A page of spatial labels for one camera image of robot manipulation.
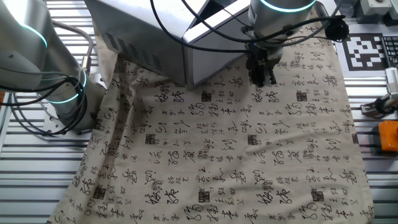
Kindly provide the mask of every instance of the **calligraphy print fabric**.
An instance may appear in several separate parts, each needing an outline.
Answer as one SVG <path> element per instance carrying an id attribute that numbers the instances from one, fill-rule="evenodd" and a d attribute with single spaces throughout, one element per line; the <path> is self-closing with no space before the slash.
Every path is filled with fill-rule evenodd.
<path id="1" fill-rule="evenodd" d="M 119 56 L 49 223 L 371 222 L 332 44 L 284 50 L 276 85 L 250 85 L 241 58 L 193 91 Z"/>

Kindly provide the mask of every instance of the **slotted metal surface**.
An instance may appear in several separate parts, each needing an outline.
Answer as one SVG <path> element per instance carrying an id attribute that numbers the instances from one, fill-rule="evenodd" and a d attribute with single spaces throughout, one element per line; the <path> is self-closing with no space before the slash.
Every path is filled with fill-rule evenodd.
<path id="1" fill-rule="evenodd" d="M 47 0 L 47 4 L 55 20 L 77 26 L 95 42 L 90 13 L 83 1 Z M 81 62 L 88 42 L 72 32 L 56 30 Z M 96 49 L 92 57 L 91 77 L 97 79 Z M 387 93 L 386 79 L 345 78 L 345 84 L 375 203 L 374 223 L 398 223 L 398 160 L 370 154 L 368 134 L 379 121 L 362 116 L 359 110 L 360 104 Z M 18 94 L 21 102 L 34 98 L 33 94 Z M 35 125 L 43 126 L 45 113 L 39 104 L 25 106 L 24 114 Z M 87 142 L 48 142 L 29 134 L 9 111 L 5 119 L 0 135 L 0 223 L 45 223 L 72 182 Z M 384 119 L 398 120 L 396 114 Z"/>

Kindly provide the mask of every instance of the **orange object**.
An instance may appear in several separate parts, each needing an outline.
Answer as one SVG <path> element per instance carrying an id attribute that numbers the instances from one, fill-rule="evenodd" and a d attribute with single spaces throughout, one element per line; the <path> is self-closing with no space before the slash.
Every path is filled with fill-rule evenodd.
<path id="1" fill-rule="evenodd" d="M 5 94 L 5 93 L 0 92 L 0 103 L 2 103 L 3 100 L 4 100 L 4 94 Z"/>
<path id="2" fill-rule="evenodd" d="M 384 121 L 379 124 L 381 149 L 398 152 L 398 121 Z"/>

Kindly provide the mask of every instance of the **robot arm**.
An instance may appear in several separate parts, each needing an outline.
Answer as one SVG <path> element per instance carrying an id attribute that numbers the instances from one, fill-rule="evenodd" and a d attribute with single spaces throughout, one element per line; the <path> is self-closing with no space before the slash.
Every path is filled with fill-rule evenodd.
<path id="1" fill-rule="evenodd" d="M 0 0 L 0 67 L 23 72 L 61 72 L 80 80 L 87 97 L 87 111 L 77 130 L 91 129 L 105 89 L 92 82 L 53 28 L 50 12 L 41 0 Z M 45 88 L 60 82 L 60 76 L 32 75 L 0 69 L 3 86 L 21 90 Z M 73 85 L 64 83 L 46 99 L 65 125 L 79 106 Z"/>
<path id="2" fill-rule="evenodd" d="M 258 39 L 292 27 L 306 20 L 314 3 L 314 0 L 251 0 L 249 19 L 252 27 L 244 32 L 250 38 Z M 258 87 L 276 84 L 273 69 L 282 58 L 283 49 L 270 47 L 270 43 L 282 44 L 299 29 L 287 31 L 266 42 L 246 44 L 246 49 L 253 53 L 246 63 L 253 84 Z"/>

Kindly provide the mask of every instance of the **blue led ring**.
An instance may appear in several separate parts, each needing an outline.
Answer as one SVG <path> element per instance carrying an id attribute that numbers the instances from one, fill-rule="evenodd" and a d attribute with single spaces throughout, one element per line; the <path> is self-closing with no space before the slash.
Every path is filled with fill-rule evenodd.
<path id="1" fill-rule="evenodd" d="M 26 29 L 29 29 L 30 31 L 32 31 L 33 33 L 35 33 L 36 35 L 38 35 L 44 42 L 45 44 L 45 48 L 47 48 L 47 41 L 45 40 L 45 38 L 43 37 L 43 35 L 41 33 L 39 33 L 37 30 L 31 28 L 30 26 L 26 25 L 26 24 L 21 24 L 22 27 L 25 27 Z"/>
<path id="2" fill-rule="evenodd" d="M 85 74 L 85 81 L 83 82 L 83 87 L 86 87 L 86 81 L 87 81 L 87 77 L 86 77 L 86 72 L 83 71 L 83 73 Z M 56 104 L 61 104 L 61 103 L 68 103 L 71 102 L 72 100 L 74 100 L 76 97 L 79 96 L 79 93 L 77 93 L 74 97 L 70 98 L 69 100 L 65 100 L 65 101 L 61 101 L 61 102 L 52 102 L 50 100 L 47 100 L 49 103 L 56 103 Z"/>
<path id="3" fill-rule="evenodd" d="M 300 11 L 306 10 L 309 7 L 311 7 L 312 5 L 314 5 L 317 0 L 314 0 L 309 5 L 301 7 L 301 8 L 298 8 L 298 9 L 284 9 L 284 8 L 281 8 L 281 7 L 273 6 L 273 5 L 269 4 L 266 0 L 260 0 L 260 1 L 263 4 L 265 4 L 267 7 L 271 8 L 273 10 L 279 11 L 279 12 L 300 12 Z"/>

